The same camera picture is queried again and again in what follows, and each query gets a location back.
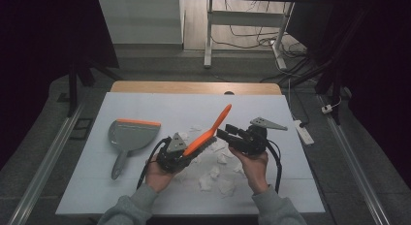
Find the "table surface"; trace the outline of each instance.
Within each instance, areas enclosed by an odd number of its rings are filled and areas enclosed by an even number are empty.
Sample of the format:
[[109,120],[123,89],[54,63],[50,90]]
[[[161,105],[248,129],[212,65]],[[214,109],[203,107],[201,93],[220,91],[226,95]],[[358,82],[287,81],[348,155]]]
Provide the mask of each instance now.
[[236,95],[281,95],[275,83],[120,80],[111,87],[111,92],[224,94],[227,91]]
[[[227,90],[235,92],[236,96],[223,95]],[[300,212],[323,212],[324,207],[294,129],[287,102],[280,94],[278,85],[272,83],[118,81],[106,95],[56,213],[103,213],[115,204],[118,197],[134,192],[140,174],[135,170],[142,169],[144,160],[157,142],[175,132],[182,132],[188,134],[189,138],[185,142],[190,144],[209,128],[210,121],[227,104],[232,104],[233,108],[220,127],[229,123],[246,128],[249,121],[258,116],[289,127],[288,131],[269,130],[268,134],[268,138],[282,148],[283,175],[279,195],[289,197]],[[161,129],[152,144],[129,156],[128,164],[120,177],[112,180],[111,169],[118,150],[112,148],[105,137],[110,124],[123,116],[160,121]],[[258,213],[249,197],[252,192],[247,186],[246,178],[234,171],[238,160],[227,157],[227,164],[216,162],[218,155],[227,153],[227,145],[219,149],[208,147],[199,156],[201,161],[187,167],[180,177],[172,181],[166,190],[169,192],[162,193],[156,200],[153,213]],[[210,192],[203,192],[199,187],[199,177],[206,175],[215,166],[221,172],[220,177],[212,181]],[[268,181],[274,183],[274,161],[269,161],[267,175]],[[219,191],[220,185],[227,183],[236,185],[232,197],[225,197]],[[170,207],[175,202],[179,202],[179,207]]]

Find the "metal bracket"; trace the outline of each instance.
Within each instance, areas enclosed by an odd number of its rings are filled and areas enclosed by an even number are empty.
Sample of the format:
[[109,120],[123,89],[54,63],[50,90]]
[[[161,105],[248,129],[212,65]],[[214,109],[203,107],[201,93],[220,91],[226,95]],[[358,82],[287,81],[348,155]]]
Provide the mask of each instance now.
[[255,118],[254,120],[250,121],[251,124],[260,126],[263,128],[268,128],[268,129],[275,129],[275,130],[288,130],[287,126],[282,126],[278,125],[277,123],[274,123],[269,120],[265,120],[261,117]]
[[187,148],[187,145],[185,144],[184,140],[178,135],[178,133],[175,133],[172,140],[170,141],[169,146],[167,147],[167,152],[175,152],[175,151],[180,151]]

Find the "gray plastic piece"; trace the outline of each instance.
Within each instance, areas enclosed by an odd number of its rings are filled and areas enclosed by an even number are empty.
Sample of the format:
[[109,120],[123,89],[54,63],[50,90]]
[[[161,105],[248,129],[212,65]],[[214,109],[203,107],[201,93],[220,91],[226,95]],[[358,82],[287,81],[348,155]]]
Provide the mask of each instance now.
[[109,140],[120,153],[111,171],[111,178],[120,176],[127,160],[128,152],[141,149],[154,140],[160,126],[115,120],[109,129]]
[[178,133],[175,133],[172,141],[167,147],[167,152],[170,153],[174,151],[183,150],[185,148],[187,148],[187,145],[185,144],[184,140],[182,140],[182,138],[178,135]]
[[263,119],[261,117],[255,118],[254,120],[250,121],[250,123],[268,129],[288,130],[287,126],[278,125],[277,123]]

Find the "white table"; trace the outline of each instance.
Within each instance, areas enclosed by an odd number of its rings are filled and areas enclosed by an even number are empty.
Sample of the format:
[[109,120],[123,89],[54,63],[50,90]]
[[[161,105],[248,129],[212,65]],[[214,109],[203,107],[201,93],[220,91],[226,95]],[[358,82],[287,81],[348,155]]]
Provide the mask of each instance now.
[[[284,96],[111,92],[103,102],[56,213],[104,213],[121,195],[133,194],[145,160],[161,139],[172,137],[175,132],[185,132],[190,136],[189,144],[209,129],[228,104],[233,107],[220,126],[222,129],[227,123],[246,129],[249,121],[258,116],[289,128],[288,131],[269,130],[268,135],[281,148],[283,175],[279,195],[289,197],[300,212],[324,212]],[[118,150],[110,146],[108,129],[119,117],[159,121],[162,126],[155,141],[134,152],[121,176],[112,180],[111,169]],[[202,127],[203,131],[193,131],[193,127]],[[192,163],[176,177],[156,200],[154,215],[257,214],[246,178],[233,171],[238,160],[227,158],[226,165],[218,164],[216,155],[221,151],[225,150],[214,152],[208,148],[200,155],[200,163]],[[201,191],[198,179],[213,166],[219,167],[220,176],[213,182],[211,191]],[[275,184],[275,177],[275,161],[271,157],[268,181]],[[219,190],[218,185],[224,180],[236,185],[232,197],[225,197]]]

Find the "person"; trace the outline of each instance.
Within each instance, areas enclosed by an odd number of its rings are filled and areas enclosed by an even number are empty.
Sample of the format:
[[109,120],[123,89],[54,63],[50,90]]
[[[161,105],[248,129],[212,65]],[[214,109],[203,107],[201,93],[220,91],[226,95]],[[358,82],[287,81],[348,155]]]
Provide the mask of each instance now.
[[[267,183],[269,157],[266,152],[253,157],[232,147],[230,152],[241,162],[248,185],[254,192],[252,200],[259,211],[259,225],[306,224],[290,199],[280,198],[273,186]],[[152,216],[151,209],[155,199],[169,185],[175,174],[164,172],[156,162],[149,163],[145,183],[131,197],[120,197],[117,204],[103,214],[98,224],[145,224]]]

